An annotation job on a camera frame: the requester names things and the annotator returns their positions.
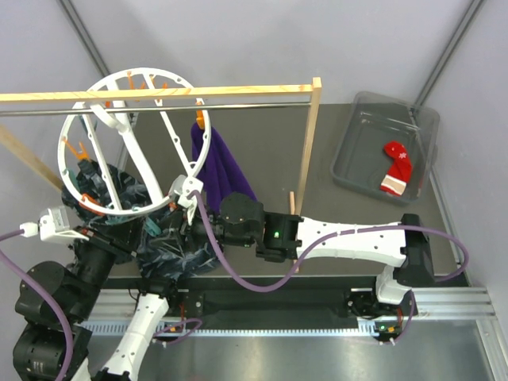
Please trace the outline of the teal clip front rim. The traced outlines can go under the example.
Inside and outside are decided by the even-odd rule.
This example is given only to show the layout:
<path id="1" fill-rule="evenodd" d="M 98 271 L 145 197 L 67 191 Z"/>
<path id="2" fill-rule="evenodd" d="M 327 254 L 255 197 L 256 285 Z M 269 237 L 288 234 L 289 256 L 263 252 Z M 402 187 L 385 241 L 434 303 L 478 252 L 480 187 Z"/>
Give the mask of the teal clip front rim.
<path id="1" fill-rule="evenodd" d="M 157 237 L 162 233 L 160 227 L 150 217 L 144 220 L 144 231 L 151 237 Z"/>

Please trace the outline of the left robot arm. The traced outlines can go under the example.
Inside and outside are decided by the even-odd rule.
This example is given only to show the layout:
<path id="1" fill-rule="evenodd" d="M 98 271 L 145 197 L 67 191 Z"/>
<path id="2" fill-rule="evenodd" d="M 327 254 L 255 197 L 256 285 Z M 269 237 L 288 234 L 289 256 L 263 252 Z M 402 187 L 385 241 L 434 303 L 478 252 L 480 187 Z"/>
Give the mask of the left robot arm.
<path id="1" fill-rule="evenodd" d="M 91 375 L 88 343 L 91 331 L 82 327 L 115 264 L 131 260 L 140 243 L 134 222 L 53 232 L 47 222 L 26 222 L 11 237 L 57 238 L 70 245 L 75 261 L 65 267 L 45 261 L 22 271 L 15 310 L 27 322 L 13 349 L 13 365 L 23 380 L 136 380 L 162 317 L 180 311 L 174 281 L 146 279 L 133 317 L 120 344 L 102 368 Z"/>

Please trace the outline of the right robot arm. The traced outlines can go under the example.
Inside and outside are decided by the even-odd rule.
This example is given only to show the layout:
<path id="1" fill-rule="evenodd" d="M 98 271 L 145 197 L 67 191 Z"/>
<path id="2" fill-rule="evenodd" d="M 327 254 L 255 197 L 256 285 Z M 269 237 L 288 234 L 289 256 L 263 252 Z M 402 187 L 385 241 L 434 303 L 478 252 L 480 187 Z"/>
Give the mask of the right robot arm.
<path id="1" fill-rule="evenodd" d="M 428 238 L 431 231 L 416 214 L 403 214 L 400 221 L 382 225 L 332 223 L 268 213 L 262 203 L 232 193 L 224 199 L 218 220 L 212 222 L 196 190 L 181 195 L 177 203 L 190 211 L 191 235 L 203 235 L 237 284 L 256 293 L 280 289 L 296 272 L 295 267 L 276 283 L 258 286 L 235 272 L 222 246 L 254 245 L 258 257 L 272 262 L 293 260 L 295 266 L 317 258 L 382 264 L 370 295 L 372 308 L 380 314 L 390 313 L 415 287 L 427 287 L 436 280 Z"/>

